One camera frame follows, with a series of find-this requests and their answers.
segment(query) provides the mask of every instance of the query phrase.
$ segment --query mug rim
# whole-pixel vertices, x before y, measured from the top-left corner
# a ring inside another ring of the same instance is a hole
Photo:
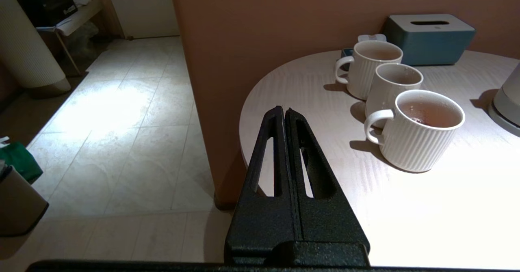
[[[393,47],[393,48],[397,48],[399,50],[399,52],[401,53],[401,55],[398,57],[398,58],[395,58],[395,59],[392,59],[392,60],[381,60],[381,59],[373,59],[373,58],[370,58],[370,57],[367,57],[365,56],[364,54],[361,54],[360,52],[358,52],[357,48],[358,46],[361,46],[360,44],[364,44],[366,42],[370,42],[370,43],[383,43],[383,44],[388,44],[390,45],[390,47]],[[365,59],[368,59],[370,61],[375,61],[375,62],[386,62],[386,63],[398,63],[400,61],[400,59],[403,58],[403,50],[401,50],[401,48],[399,48],[398,46],[392,44],[392,43],[389,43],[388,41],[376,41],[375,39],[368,39],[366,41],[359,41],[357,44],[354,45],[354,48],[353,48],[353,51],[358,54],[359,56],[365,58]]]
[[[399,101],[399,99],[403,96],[403,95],[406,95],[406,94],[413,94],[413,93],[423,93],[423,94],[429,94],[429,95],[434,95],[434,96],[437,96],[437,97],[440,97],[444,100],[447,100],[448,102],[452,103],[455,105],[455,108],[457,108],[459,110],[460,113],[462,113],[462,118],[461,118],[461,121],[456,124],[455,126],[451,126],[451,127],[432,127],[432,126],[428,126],[428,125],[424,125],[424,124],[421,124],[417,121],[414,121],[412,120],[410,117],[408,117],[407,115],[405,115],[405,113],[403,113],[403,111],[401,111],[401,109],[399,108],[399,106],[397,105],[397,102]],[[394,102],[394,107],[397,111],[399,111],[399,113],[405,117],[405,119],[407,119],[408,121],[412,122],[413,124],[416,124],[416,125],[419,125],[419,126],[422,126],[424,128],[427,128],[427,129],[433,129],[433,130],[440,130],[440,131],[450,131],[450,130],[454,130],[454,129],[457,129],[459,128],[460,126],[462,126],[462,124],[464,124],[464,121],[466,120],[466,113],[464,113],[464,110],[462,109],[461,106],[459,106],[459,104],[457,104],[455,101],[453,101],[451,98],[445,96],[445,95],[442,95],[442,94],[438,94],[438,93],[435,93],[434,91],[425,91],[424,89],[411,89],[409,91],[403,91],[401,92],[400,94],[397,95],[397,97],[395,98],[395,102]]]
[[[397,83],[397,82],[393,82],[393,81],[390,81],[386,78],[384,78],[383,76],[381,76],[379,74],[379,72],[377,72],[377,69],[379,69],[379,67],[384,67],[384,66],[388,66],[388,65],[397,65],[398,67],[407,67],[407,68],[410,68],[412,70],[414,70],[415,72],[419,73],[419,76],[421,77],[421,80],[419,80],[418,82],[416,83]],[[420,85],[423,81],[424,81],[424,76],[423,74],[421,73],[421,71],[419,71],[417,68],[414,68],[414,67],[411,67],[410,65],[406,65],[406,64],[402,64],[402,63],[383,63],[381,65],[377,65],[377,67],[375,68],[375,75],[377,77],[379,77],[381,80],[385,81],[385,82],[388,82],[390,84],[393,84],[393,85],[398,85],[398,86],[414,86],[414,85]]]

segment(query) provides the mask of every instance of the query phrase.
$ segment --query plastic bag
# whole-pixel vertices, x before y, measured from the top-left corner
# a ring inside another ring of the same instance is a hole
[[[0,160],[4,160],[7,165],[13,165],[29,183],[34,182],[43,174],[32,154],[20,142],[0,148]]]
[[[91,21],[85,22],[75,32],[65,38],[65,46],[74,60],[96,59],[97,52],[91,37],[97,35],[99,29]]]

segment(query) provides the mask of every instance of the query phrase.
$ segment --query mug handle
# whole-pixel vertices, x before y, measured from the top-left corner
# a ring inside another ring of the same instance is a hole
[[[370,126],[375,122],[383,119],[393,119],[394,111],[393,110],[381,110],[373,112],[368,116],[368,118],[364,121],[364,134],[366,138],[375,144],[383,145],[383,135],[372,135],[370,134]]]
[[[343,57],[343,58],[339,59],[338,61],[336,61],[336,65],[334,65],[334,75],[336,76],[336,80],[339,83],[343,83],[343,84],[349,83],[348,80],[346,80],[345,78],[342,78],[338,75],[338,69],[341,66],[345,65],[346,63],[352,63],[353,61],[354,61],[354,58],[352,56]]]

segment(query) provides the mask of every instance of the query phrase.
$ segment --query green bag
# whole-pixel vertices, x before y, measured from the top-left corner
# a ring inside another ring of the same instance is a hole
[[[20,142],[14,142],[0,148],[0,160],[5,160],[6,165],[12,165],[29,183],[34,182],[43,171],[31,153]]]

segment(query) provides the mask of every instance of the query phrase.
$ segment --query kettle base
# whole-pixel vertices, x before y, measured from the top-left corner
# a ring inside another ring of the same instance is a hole
[[[514,124],[513,122],[506,119],[494,106],[494,103],[491,102],[488,107],[488,114],[492,118],[492,120],[502,127],[504,130],[508,131],[512,135],[520,137],[520,126]]]

